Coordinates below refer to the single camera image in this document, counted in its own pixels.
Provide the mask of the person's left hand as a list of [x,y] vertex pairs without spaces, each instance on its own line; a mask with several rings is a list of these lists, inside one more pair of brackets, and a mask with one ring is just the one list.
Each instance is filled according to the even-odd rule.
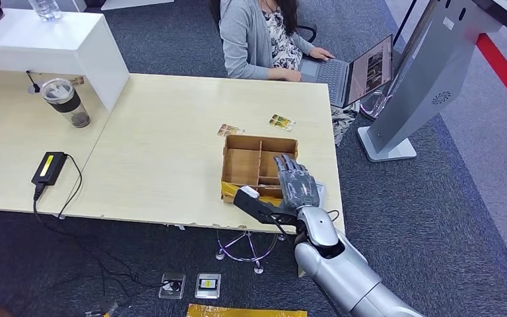
[[335,59],[335,56],[331,54],[329,51],[320,48],[314,47],[310,50],[309,56],[314,59],[327,61],[328,59]]

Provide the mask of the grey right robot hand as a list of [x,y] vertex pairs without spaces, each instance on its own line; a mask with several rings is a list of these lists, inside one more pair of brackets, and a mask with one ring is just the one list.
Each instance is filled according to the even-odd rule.
[[320,206],[315,178],[308,169],[287,154],[273,157],[283,195],[281,207],[296,210],[303,206]]

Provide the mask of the person's right hand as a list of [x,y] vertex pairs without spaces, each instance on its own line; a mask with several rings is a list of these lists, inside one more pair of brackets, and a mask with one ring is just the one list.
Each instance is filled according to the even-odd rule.
[[277,68],[276,71],[279,73],[280,80],[289,81],[289,82],[300,82],[302,79],[301,72],[286,69],[286,68]]

